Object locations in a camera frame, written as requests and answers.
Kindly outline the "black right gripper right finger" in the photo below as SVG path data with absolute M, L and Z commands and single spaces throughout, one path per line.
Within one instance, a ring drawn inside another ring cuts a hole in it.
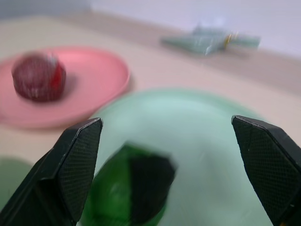
M 244 168 L 275 226 L 301 224 L 301 148 L 280 127 L 234 115 Z

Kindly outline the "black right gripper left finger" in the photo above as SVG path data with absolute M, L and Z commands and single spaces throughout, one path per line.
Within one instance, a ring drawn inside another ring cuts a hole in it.
M 94 178 L 103 121 L 67 128 L 0 212 L 2 226 L 74 226 Z

